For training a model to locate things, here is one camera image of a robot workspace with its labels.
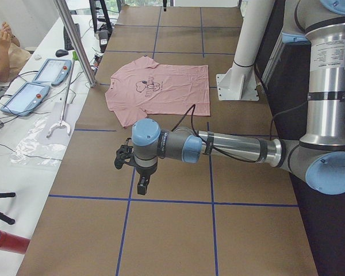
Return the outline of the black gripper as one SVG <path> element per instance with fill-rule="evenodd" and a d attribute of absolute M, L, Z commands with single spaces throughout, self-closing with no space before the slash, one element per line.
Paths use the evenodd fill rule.
<path fill-rule="evenodd" d="M 137 184 L 137 193 L 139 195 L 144 196 L 147 193 L 150 177 L 152 174 L 156 172 L 156 165 L 154 164 L 153 166 L 149 166 L 149 167 L 142 167 L 142 166 L 137 165 L 136 171 L 140 175 L 139 182 Z"/>

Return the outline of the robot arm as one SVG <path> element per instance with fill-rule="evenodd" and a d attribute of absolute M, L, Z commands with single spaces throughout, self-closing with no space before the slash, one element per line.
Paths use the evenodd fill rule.
<path fill-rule="evenodd" d="M 345 1 L 287 1 L 285 43 L 310 42 L 306 133 L 299 140 L 263 140 L 176 127 L 161 129 L 149 118 L 132 127 L 130 165 L 145 194 L 158 159 L 195 163 L 222 154 L 286 170 L 324 194 L 345 193 Z"/>

